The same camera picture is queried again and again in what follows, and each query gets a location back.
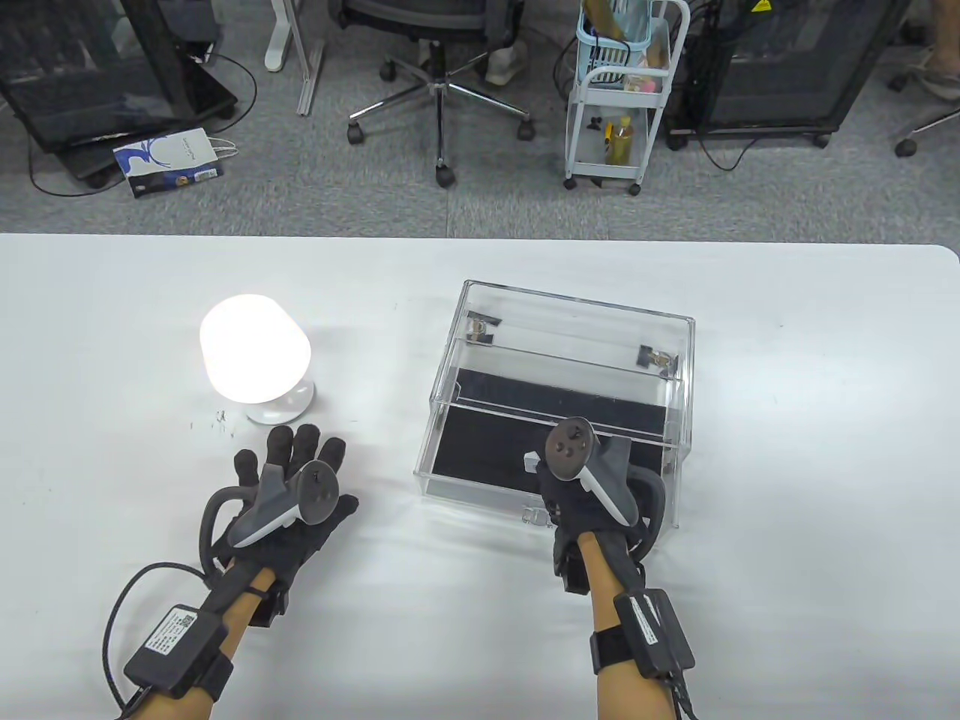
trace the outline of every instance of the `basket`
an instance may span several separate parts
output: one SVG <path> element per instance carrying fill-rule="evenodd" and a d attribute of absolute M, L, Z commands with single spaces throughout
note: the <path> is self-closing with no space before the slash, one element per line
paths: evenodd
<path fill-rule="evenodd" d="M 650 0 L 610 0 L 613 17 L 623 28 L 626 39 L 597 37 L 587 30 L 587 17 L 580 9 L 577 21 L 577 79 L 582 82 L 594 67 L 646 65 L 650 47 Z M 622 87 L 623 73 L 600 73 L 594 84 Z"/>

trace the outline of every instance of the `bottle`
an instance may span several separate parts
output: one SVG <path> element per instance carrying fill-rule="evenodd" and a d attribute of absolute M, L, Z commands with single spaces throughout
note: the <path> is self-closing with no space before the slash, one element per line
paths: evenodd
<path fill-rule="evenodd" d="M 610 146 L 607 148 L 608 165 L 629 165 L 630 151 L 634 146 L 634 129 L 630 125 L 630 117 L 620 118 L 620 127 L 610 137 Z"/>

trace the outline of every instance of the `forearm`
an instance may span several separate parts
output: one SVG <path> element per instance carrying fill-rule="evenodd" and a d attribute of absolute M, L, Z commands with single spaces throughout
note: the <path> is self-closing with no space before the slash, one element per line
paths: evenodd
<path fill-rule="evenodd" d="M 251 587 L 266 592 L 275 578 L 272 570 L 260 570 Z M 245 592 L 224 613 L 228 635 L 220 645 L 220 652 L 231 660 L 259 604 L 258 596 Z M 194 687 L 187 690 L 186 695 L 179 700 L 163 695 L 151 695 L 132 717 L 135 720 L 207 720 L 212 711 L 213 699 L 204 690 Z"/>
<path fill-rule="evenodd" d="M 593 602 L 593 630 L 607 630 L 620 624 L 613 598 L 623 592 L 593 533 L 577 541 L 584 556 Z M 599 720 L 674 720 L 673 701 L 662 684 L 640 675 L 633 662 L 620 662 L 597 676 L 597 717 Z"/>

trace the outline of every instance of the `table lamp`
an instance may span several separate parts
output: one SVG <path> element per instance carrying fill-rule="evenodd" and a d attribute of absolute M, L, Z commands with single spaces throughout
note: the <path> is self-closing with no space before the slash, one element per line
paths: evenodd
<path fill-rule="evenodd" d="M 200 323 L 200 347 L 214 390 L 243 403 L 254 422 L 290 422 L 313 399 L 305 377 L 310 341 L 275 300 L 237 295 L 220 302 Z"/>

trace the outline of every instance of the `desk leg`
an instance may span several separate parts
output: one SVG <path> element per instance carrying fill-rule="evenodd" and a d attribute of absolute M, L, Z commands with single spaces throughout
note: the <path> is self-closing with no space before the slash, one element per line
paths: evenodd
<path fill-rule="evenodd" d="M 283 0 L 270 0 L 270 2 L 274 6 L 276 25 L 274 33 L 270 36 L 270 44 L 267 46 L 267 55 L 263 59 L 263 64 L 270 72 L 275 73 L 283 69 L 283 62 L 286 60 L 287 46 L 290 44 L 290 20 L 287 19 Z"/>
<path fill-rule="evenodd" d="M 320 65 L 324 58 L 324 42 L 318 41 L 307 57 L 306 46 L 303 44 L 303 34 L 300 32 L 300 21 L 297 18 L 297 8 L 294 0 L 283 0 L 290 29 L 297 46 L 297 56 L 300 60 L 300 70 L 303 73 L 303 89 L 300 91 L 300 102 L 297 105 L 297 115 L 309 115 L 313 107 L 313 96 L 317 92 L 317 80 L 320 77 Z"/>

